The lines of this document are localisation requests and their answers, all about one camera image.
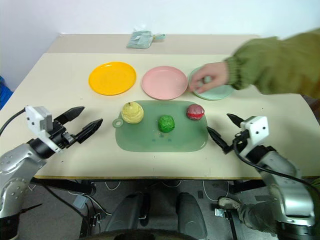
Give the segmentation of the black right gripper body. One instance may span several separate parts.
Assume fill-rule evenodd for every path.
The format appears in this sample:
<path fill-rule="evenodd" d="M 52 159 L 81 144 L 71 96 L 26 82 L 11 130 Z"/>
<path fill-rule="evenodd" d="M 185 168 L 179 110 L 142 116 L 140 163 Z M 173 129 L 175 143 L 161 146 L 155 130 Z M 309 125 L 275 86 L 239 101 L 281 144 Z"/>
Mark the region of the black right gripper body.
<path fill-rule="evenodd" d="M 231 151 L 238 151 L 239 153 L 247 146 L 250 134 L 248 131 L 241 131 L 234 136 L 231 145 L 223 148 L 223 153 L 228 154 Z"/>

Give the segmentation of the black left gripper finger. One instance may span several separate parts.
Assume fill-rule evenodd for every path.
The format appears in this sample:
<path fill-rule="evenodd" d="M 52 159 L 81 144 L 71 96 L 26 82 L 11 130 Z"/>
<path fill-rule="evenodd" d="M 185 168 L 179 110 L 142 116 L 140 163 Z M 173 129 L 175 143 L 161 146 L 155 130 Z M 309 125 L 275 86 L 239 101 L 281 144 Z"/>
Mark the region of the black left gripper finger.
<path fill-rule="evenodd" d="M 59 115 L 58 117 L 56 117 L 53 121 L 58 122 L 61 125 L 64 125 L 68 122 L 71 122 L 75 118 L 77 118 L 84 109 L 85 109 L 84 106 L 72 107 L 69 110 L 62 113 L 61 115 Z"/>
<path fill-rule="evenodd" d="M 75 141 L 79 144 L 83 143 L 100 128 L 102 122 L 103 119 L 100 118 L 88 123 L 85 127 L 82 128 L 82 130 L 78 134 L 75 135 Z"/>

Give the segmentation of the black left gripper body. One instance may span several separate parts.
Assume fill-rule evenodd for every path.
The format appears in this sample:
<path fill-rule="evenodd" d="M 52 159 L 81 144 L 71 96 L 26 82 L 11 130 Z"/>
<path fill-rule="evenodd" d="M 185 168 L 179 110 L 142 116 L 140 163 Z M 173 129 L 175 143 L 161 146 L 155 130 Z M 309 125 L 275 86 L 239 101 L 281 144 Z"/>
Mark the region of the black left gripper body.
<path fill-rule="evenodd" d="M 76 136 L 67 132 L 67 129 L 58 120 L 52 122 L 52 130 L 48 132 L 49 139 L 60 149 L 67 149 L 76 142 Z"/>

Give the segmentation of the person's bare hand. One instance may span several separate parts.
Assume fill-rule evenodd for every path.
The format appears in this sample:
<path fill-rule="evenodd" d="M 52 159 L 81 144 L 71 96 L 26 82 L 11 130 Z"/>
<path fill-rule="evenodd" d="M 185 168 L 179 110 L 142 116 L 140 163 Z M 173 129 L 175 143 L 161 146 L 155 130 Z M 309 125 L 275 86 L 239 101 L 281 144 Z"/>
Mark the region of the person's bare hand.
<path fill-rule="evenodd" d="M 191 77 L 189 91 L 199 94 L 213 88 L 226 85 L 229 81 L 229 70 L 226 62 L 208 63 L 198 69 Z"/>

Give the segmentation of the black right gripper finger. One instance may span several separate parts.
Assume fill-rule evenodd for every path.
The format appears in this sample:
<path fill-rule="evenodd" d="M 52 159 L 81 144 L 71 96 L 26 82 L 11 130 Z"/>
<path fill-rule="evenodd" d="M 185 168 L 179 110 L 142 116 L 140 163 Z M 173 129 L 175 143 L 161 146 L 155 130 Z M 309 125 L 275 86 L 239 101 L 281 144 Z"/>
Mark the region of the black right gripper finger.
<path fill-rule="evenodd" d="M 222 139 L 221 135 L 213 128 L 206 127 L 211 139 L 221 148 L 223 152 L 230 152 L 231 147 Z"/>
<path fill-rule="evenodd" d="M 227 116 L 232 121 L 233 124 L 235 124 L 238 128 L 243 129 L 242 122 L 244 122 L 244 119 L 231 113 L 228 113 Z"/>

